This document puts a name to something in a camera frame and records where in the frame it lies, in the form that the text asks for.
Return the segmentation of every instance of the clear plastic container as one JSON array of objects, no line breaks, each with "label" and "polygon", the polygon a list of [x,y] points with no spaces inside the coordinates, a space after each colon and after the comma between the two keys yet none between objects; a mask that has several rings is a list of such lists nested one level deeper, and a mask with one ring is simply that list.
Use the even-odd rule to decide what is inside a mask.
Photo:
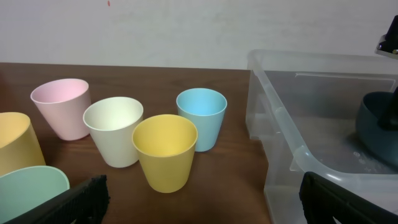
[{"label": "clear plastic container", "polygon": [[253,50],[246,125],[269,167],[264,193],[274,224],[307,223],[299,199],[307,171],[398,214],[398,173],[355,133],[362,97],[394,91],[398,60]]}]

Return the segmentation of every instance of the cup rim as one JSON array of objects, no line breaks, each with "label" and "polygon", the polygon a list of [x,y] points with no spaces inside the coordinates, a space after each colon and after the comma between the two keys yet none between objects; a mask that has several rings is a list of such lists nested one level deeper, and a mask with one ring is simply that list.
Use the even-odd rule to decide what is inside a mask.
[{"label": "cup rim", "polygon": [[46,168],[46,169],[53,169],[53,170],[55,170],[55,171],[58,171],[58,172],[62,175],[62,177],[66,180],[66,183],[67,183],[67,190],[70,189],[69,179],[68,179],[68,177],[65,175],[65,173],[62,172],[62,170],[60,170],[60,169],[58,169],[58,168],[56,168],[56,167],[52,167],[52,166],[30,166],[30,167],[24,167],[24,168],[21,168],[21,169],[18,169],[18,170],[14,170],[14,171],[12,171],[12,172],[9,172],[9,173],[7,173],[7,174],[4,174],[4,175],[0,176],[0,179],[3,178],[3,177],[5,177],[5,176],[7,176],[7,175],[11,175],[11,174],[13,174],[13,173],[20,172],[20,171],[22,171],[22,170],[26,170],[26,169],[35,169],[35,168],[39,168],[39,167],[40,167],[40,168]]},{"label": "cup rim", "polygon": [[[191,91],[191,90],[210,90],[210,91],[213,91],[213,92],[219,94],[219,95],[222,96],[222,97],[224,98],[224,100],[225,100],[225,106],[224,106],[224,108],[223,108],[222,110],[220,110],[219,112],[217,112],[217,113],[206,114],[206,115],[190,113],[190,112],[184,110],[184,109],[179,105],[179,103],[178,103],[178,98],[179,98],[183,93],[185,93],[186,91]],[[177,98],[175,99],[175,102],[176,102],[178,108],[180,108],[182,111],[184,111],[184,112],[187,113],[187,114],[194,115],[194,116],[214,116],[214,115],[220,114],[220,113],[222,113],[223,111],[225,111],[225,109],[226,109],[226,107],[227,107],[227,105],[228,105],[228,101],[226,100],[226,98],[225,98],[224,95],[222,95],[220,92],[218,92],[218,91],[216,91],[216,90],[212,90],[212,89],[209,89],[209,88],[191,88],[191,89],[188,89],[188,90],[184,90],[184,91],[182,91],[180,94],[178,94]]]},{"label": "cup rim", "polygon": [[[43,86],[49,85],[49,84],[51,84],[51,83],[53,83],[53,82],[60,82],[60,81],[64,81],[64,80],[79,80],[79,81],[82,81],[82,82],[84,82],[84,83],[86,84],[86,90],[85,90],[83,93],[81,93],[81,94],[79,94],[79,95],[77,95],[77,96],[75,96],[75,97],[73,97],[73,98],[70,98],[70,99],[68,99],[68,100],[63,100],[63,101],[57,101],[57,102],[46,103],[46,102],[37,101],[37,100],[35,100],[35,99],[33,98],[33,93],[34,93],[35,91],[37,91],[39,88],[42,88]],[[30,99],[31,99],[33,102],[35,102],[35,103],[39,103],[39,104],[43,104],[43,105],[51,105],[51,104],[57,104],[57,103],[64,103],[64,102],[68,102],[68,101],[74,100],[74,99],[76,99],[76,98],[78,98],[78,97],[84,95],[84,94],[88,91],[88,88],[89,88],[89,84],[88,84],[88,82],[86,82],[85,80],[82,80],[82,79],[79,79],[79,78],[62,78],[62,79],[59,79],[59,80],[53,80],[53,81],[50,81],[50,82],[41,84],[40,86],[36,87],[36,88],[32,91],[32,93],[30,93]]]},{"label": "cup rim", "polygon": [[[193,143],[192,143],[186,150],[184,150],[184,151],[182,151],[182,152],[179,152],[179,153],[177,153],[177,154],[172,154],[172,155],[167,155],[167,156],[156,156],[156,155],[148,154],[148,153],[143,152],[142,150],[140,150],[140,149],[136,146],[136,143],[134,142],[134,133],[136,132],[137,128],[138,128],[142,123],[146,122],[147,120],[149,120],[149,119],[151,119],[151,118],[155,118],[155,117],[158,117],[158,116],[176,116],[176,117],[180,117],[180,118],[182,118],[182,119],[188,121],[190,124],[192,124],[193,127],[195,128],[196,133],[197,133],[197,135],[195,136],[195,140],[193,141]],[[141,152],[141,153],[143,153],[143,154],[145,154],[145,155],[147,155],[147,156],[156,157],[156,158],[168,158],[168,157],[178,156],[178,155],[181,155],[181,154],[186,153],[187,151],[189,151],[189,150],[197,143],[197,141],[198,141],[198,129],[197,129],[197,127],[195,126],[195,124],[194,124],[192,121],[190,121],[190,120],[187,119],[187,118],[184,118],[183,116],[179,116],[179,115],[175,115],[175,114],[159,114],[159,115],[151,116],[150,118],[147,118],[147,119],[141,121],[141,122],[134,128],[134,130],[132,131],[132,134],[131,134],[131,141],[132,141],[133,146],[134,146],[139,152]]]},{"label": "cup rim", "polygon": [[[94,128],[94,127],[92,127],[91,125],[89,125],[89,124],[86,122],[86,119],[85,119],[86,113],[87,113],[87,111],[88,111],[92,106],[94,106],[94,105],[96,105],[96,104],[98,104],[98,103],[102,103],[102,102],[105,101],[105,100],[115,99],[115,98],[127,98],[127,99],[134,100],[134,101],[138,102],[138,103],[139,103],[139,106],[140,106],[140,109],[141,109],[141,115],[140,115],[137,119],[135,119],[133,122],[131,122],[131,123],[129,123],[129,124],[123,126],[123,127],[116,128],[116,129],[99,129],[99,128]],[[136,100],[136,99],[134,99],[134,98],[131,98],[131,97],[127,97],[127,96],[114,96],[114,97],[109,97],[109,98],[105,98],[105,99],[99,100],[99,101],[93,103],[92,105],[90,105],[90,106],[85,110],[85,112],[83,113],[83,122],[85,123],[85,125],[86,125],[87,127],[89,127],[90,129],[96,130],[96,131],[117,131],[117,130],[122,130],[123,128],[126,128],[126,127],[128,127],[128,126],[134,124],[135,122],[137,122],[137,121],[142,117],[143,114],[144,114],[144,107],[143,107],[143,105],[142,105],[142,103],[141,103],[140,101],[138,101],[138,100]]]},{"label": "cup rim", "polygon": [[26,132],[26,131],[29,129],[29,127],[31,126],[32,121],[30,120],[30,117],[29,117],[29,116],[27,116],[27,115],[24,114],[24,113],[20,113],[20,112],[3,112],[3,113],[0,113],[0,114],[18,114],[18,115],[22,115],[22,116],[26,117],[26,118],[28,119],[28,121],[29,121],[28,125],[25,127],[25,129],[24,129],[23,131],[21,131],[20,134],[18,134],[15,138],[11,139],[11,140],[8,141],[7,143],[5,143],[5,145],[3,145],[3,146],[0,147],[0,150],[1,150],[2,148],[4,148],[4,147],[10,145],[10,144],[13,143],[15,140],[19,139],[23,134],[25,134],[25,132]]}]

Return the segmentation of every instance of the brown table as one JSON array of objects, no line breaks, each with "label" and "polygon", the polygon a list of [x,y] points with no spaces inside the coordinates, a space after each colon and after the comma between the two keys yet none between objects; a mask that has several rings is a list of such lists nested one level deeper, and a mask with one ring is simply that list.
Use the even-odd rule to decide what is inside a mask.
[{"label": "brown table", "polygon": [[[139,162],[113,168],[90,136],[62,141],[55,135],[30,93],[60,78],[86,80],[93,103],[112,96],[135,98],[144,105],[144,119],[177,114],[177,95],[194,87],[219,91],[228,107],[216,146],[195,153],[181,190],[162,194],[151,189]],[[244,70],[0,63],[0,112],[18,111],[31,118],[47,165],[63,170],[71,187],[94,175],[108,176],[111,200],[103,223],[270,223],[263,195],[266,157],[245,125],[248,86]]]}]

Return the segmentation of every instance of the light blue cup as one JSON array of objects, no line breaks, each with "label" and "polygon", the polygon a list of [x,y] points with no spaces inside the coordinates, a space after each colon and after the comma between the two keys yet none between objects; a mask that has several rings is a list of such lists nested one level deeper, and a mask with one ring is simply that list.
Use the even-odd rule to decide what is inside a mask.
[{"label": "light blue cup", "polygon": [[178,115],[192,121],[198,130],[196,152],[205,152],[216,144],[226,105],[221,93],[206,88],[193,88],[178,95]]},{"label": "light blue cup", "polygon": [[50,166],[33,166],[0,177],[0,223],[12,220],[69,189],[66,175]]}]

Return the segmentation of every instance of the black object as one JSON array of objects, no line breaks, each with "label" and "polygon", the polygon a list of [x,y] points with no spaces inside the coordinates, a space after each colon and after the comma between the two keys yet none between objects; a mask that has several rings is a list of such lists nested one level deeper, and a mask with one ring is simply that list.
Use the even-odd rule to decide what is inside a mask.
[{"label": "black object", "polygon": [[300,200],[308,224],[396,224],[398,216],[354,193],[306,172],[300,188]]},{"label": "black object", "polygon": [[377,49],[391,54],[398,54],[398,52],[394,52],[394,50],[398,50],[398,16],[394,17],[390,29],[384,36],[384,40],[379,43]]},{"label": "black object", "polygon": [[368,93],[356,117],[356,132],[369,151],[398,168],[398,88]]},{"label": "black object", "polygon": [[109,204],[106,175],[86,180],[5,224],[97,224]]}]

